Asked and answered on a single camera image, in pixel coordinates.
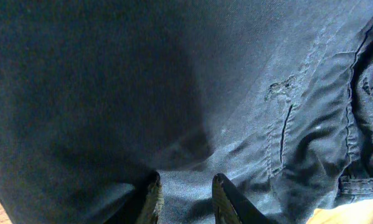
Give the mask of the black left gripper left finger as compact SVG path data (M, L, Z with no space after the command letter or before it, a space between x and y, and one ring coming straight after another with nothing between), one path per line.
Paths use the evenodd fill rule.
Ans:
M163 206L161 177L154 171L105 224L157 224Z

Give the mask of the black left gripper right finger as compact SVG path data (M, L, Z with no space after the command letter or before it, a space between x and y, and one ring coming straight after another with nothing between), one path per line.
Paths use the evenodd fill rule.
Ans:
M273 224L224 175L212 180L212 204L216 224Z

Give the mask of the navy blue garment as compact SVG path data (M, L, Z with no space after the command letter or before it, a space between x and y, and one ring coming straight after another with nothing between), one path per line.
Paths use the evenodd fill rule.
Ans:
M152 172L161 223L224 174L274 223L373 198L373 0L0 0L0 203L105 223Z

